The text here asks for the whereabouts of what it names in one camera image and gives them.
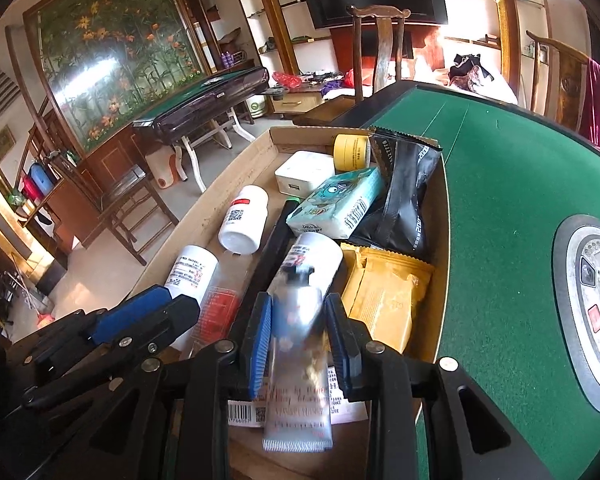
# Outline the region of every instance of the tissue pack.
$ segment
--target tissue pack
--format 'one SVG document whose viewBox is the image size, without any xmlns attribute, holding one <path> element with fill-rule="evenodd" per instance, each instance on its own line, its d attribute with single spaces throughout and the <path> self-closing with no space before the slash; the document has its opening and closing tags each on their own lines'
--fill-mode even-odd
<svg viewBox="0 0 600 480">
<path fill-rule="evenodd" d="M 329 177 L 288 216 L 286 224 L 296 236 L 315 232 L 349 238 L 382 186 L 376 167 Z"/>
</svg>

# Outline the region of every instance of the green plant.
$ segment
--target green plant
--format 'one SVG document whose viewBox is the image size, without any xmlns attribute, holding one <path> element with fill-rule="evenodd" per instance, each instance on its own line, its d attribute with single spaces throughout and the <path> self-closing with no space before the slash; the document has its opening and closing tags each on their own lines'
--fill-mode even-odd
<svg viewBox="0 0 600 480">
<path fill-rule="evenodd" d="M 173 0 L 52 0 L 27 26 L 87 152 L 203 75 Z"/>
</svg>

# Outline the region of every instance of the green felt table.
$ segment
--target green felt table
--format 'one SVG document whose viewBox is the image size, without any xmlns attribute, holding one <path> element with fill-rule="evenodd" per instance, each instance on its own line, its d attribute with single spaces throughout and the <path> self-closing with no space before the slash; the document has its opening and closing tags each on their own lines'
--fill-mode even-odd
<svg viewBox="0 0 600 480">
<path fill-rule="evenodd" d="M 600 219 L 600 155 L 512 108 L 404 88 L 387 89 L 389 104 L 343 121 L 443 147 L 451 254 L 439 356 L 458 359 L 557 480 L 579 478 L 600 450 L 600 413 L 582 393 L 562 337 L 552 243 L 565 218 Z M 424 472 L 422 418 L 417 433 Z"/>
<path fill-rule="evenodd" d="M 248 70 L 240 70 L 239 72 L 227 72 L 224 74 L 215 74 L 209 77 L 205 77 L 200 81 L 194 83 L 192 86 L 186 87 L 185 89 L 176 92 L 171 95 L 169 98 L 164 101 L 159 102 L 152 108 L 149 108 L 147 111 L 142 114 L 141 117 L 138 117 L 134 120 L 135 123 L 143 123 L 146 121 L 153 121 L 159 116 L 177 108 L 181 104 L 184 104 L 200 94 L 204 92 L 213 92 L 214 89 L 220 86 L 222 83 L 229 81 L 230 79 L 239 78 Z"/>
</svg>

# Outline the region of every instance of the wooden chair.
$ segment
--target wooden chair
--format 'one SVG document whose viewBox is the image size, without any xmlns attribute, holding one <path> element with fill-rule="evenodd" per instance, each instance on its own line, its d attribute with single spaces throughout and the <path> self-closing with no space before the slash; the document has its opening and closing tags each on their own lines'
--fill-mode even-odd
<svg viewBox="0 0 600 480">
<path fill-rule="evenodd" d="M 335 118 L 362 102 L 362 18 L 373 17 L 378 28 L 378 54 L 374 67 L 373 92 L 377 92 L 389 84 L 389 63 L 395 57 L 395 80 L 402 79 L 402 39 L 404 37 L 405 20 L 411 15 L 408 9 L 399 10 L 390 6 L 369 6 L 364 9 L 349 7 L 353 16 L 353 81 L 355 98 L 338 96 L 335 99 L 309 110 L 296 117 L 297 126 L 327 126 Z M 394 26 L 398 20 L 397 43 L 394 45 Z"/>
<path fill-rule="evenodd" d="M 78 190 L 93 203 L 94 207 L 100 213 L 98 215 L 98 222 L 104 228 L 109 229 L 122 246 L 144 266 L 146 265 L 146 260 L 141 256 L 142 252 L 149 248 L 149 246 L 152 245 L 171 225 L 175 226 L 178 224 L 177 216 L 171 212 L 160 198 L 160 195 L 154 186 L 152 186 L 146 173 L 139 166 L 132 167 L 123 178 L 115 183 L 111 190 L 105 194 L 99 194 L 90 186 L 88 181 L 82 177 L 75 166 L 71 164 L 65 156 L 57 154 L 51 158 L 50 163 L 58 174 L 65 179 L 71 180 Z M 146 193 L 142 196 L 138 196 L 143 189 Z M 125 219 L 149 199 L 154 200 L 155 206 L 145 213 L 145 215 L 135 224 L 131 227 L 127 227 L 124 223 Z M 164 213 L 169 221 L 146 243 L 144 243 L 144 245 L 139 249 L 136 249 L 134 244 L 138 239 L 134 235 L 134 232 L 158 209 Z M 88 247 L 100 232 L 101 230 L 99 229 L 94 230 L 82 244 L 85 247 Z"/>
<path fill-rule="evenodd" d="M 552 65 L 549 59 L 549 85 L 548 92 L 557 88 L 557 101 L 551 99 L 544 110 L 544 116 L 551 118 L 558 124 L 574 132 L 580 129 L 582 108 L 584 106 L 584 93 L 586 88 L 587 66 L 589 56 L 561 41 L 552 38 L 540 38 L 532 32 L 526 34 L 535 45 L 534 75 L 531 86 L 530 110 L 535 112 L 538 107 L 538 86 L 540 75 L 540 46 L 545 45 L 558 52 L 558 66 Z"/>
</svg>

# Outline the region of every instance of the white table legs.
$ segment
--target white table legs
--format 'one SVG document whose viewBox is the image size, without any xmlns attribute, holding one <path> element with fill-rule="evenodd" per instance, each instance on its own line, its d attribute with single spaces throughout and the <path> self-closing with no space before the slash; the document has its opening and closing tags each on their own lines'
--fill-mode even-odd
<svg viewBox="0 0 600 480">
<path fill-rule="evenodd" d="M 253 142 L 254 140 L 256 140 L 254 136 L 252 136 L 247 130 L 245 130 L 240 125 L 240 121 L 238 121 L 238 116 L 235 114 L 234 107 L 231 107 L 231 109 L 226 114 L 229 116 L 229 118 L 234 120 L 233 129 L 235 133 L 240 135 L 243 139 L 247 139 L 249 142 Z"/>
<path fill-rule="evenodd" d="M 182 137 L 182 143 L 184 144 L 187 153 L 189 153 L 189 158 L 191 159 L 191 165 L 193 167 L 193 178 L 196 180 L 198 187 L 200 188 L 200 193 L 204 193 L 206 191 L 205 183 L 202 182 L 202 176 L 200 175 L 200 165 L 198 164 L 198 157 L 196 156 L 196 152 L 193 151 L 191 144 L 189 143 L 189 139 L 187 137 Z"/>
<path fill-rule="evenodd" d="M 202 176 L 200 175 L 200 165 L 198 164 L 198 156 L 193 150 L 195 146 L 204 142 L 209 137 L 213 136 L 214 140 L 218 144 L 230 150 L 232 148 L 231 140 L 229 140 L 229 137 L 226 134 L 226 130 L 224 129 L 229 124 L 234 129 L 234 132 L 240 135 L 242 138 L 248 140 L 249 142 L 253 142 L 254 140 L 256 140 L 254 136 L 252 136 L 247 130 L 245 130 L 240 125 L 240 121 L 238 120 L 238 116 L 236 115 L 233 107 L 227 112 L 227 115 L 229 116 L 230 120 L 225 122 L 224 124 L 219 124 L 218 121 L 216 121 L 215 119 L 209 121 L 213 129 L 200 139 L 197 139 L 193 143 L 193 145 L 189 142 L 189 139 L 186 136 L 183 136 L 181 139 L 185 149 L 187 150 L 187 153 L 189 153 L 189 158 L 191 159 L 191 165 L 193 167 L 193 178 L 195 179 L 196 183 L 198 184 L 198 187 L 200 188 L 200 192 L 202 193 L 206 191 L 206 186 L 205 183 L 202 182 Z M 186 180 L 187 174 L 182 168 L 182 148 L 180 146 L 174 145 L 173 149 L 176 152 L 176 170 L 178 171 L 178 174 L 180 175 L 181 179 Z"/>
<path fill-rule="evenodd" d="M 189 177 L 187 173 L 185 173 L 184 168 L 182 167 L 182 147 L 174 144 L 172 146 L 173 151 L 176 152 L 176 171 L 180 175 L 181 180 L 187 180 Z"/>
<path fill-rule="evenodd" d="M 214 140 L 223 148 L 230 150 L 233 146 L 224 128 L 220 124 L 218 124 L 218 121 L 216 121 L 215 119 L 211 119 L 209 122 L 213 126 L 212 131 L 215 132 Z"/>
</svg>

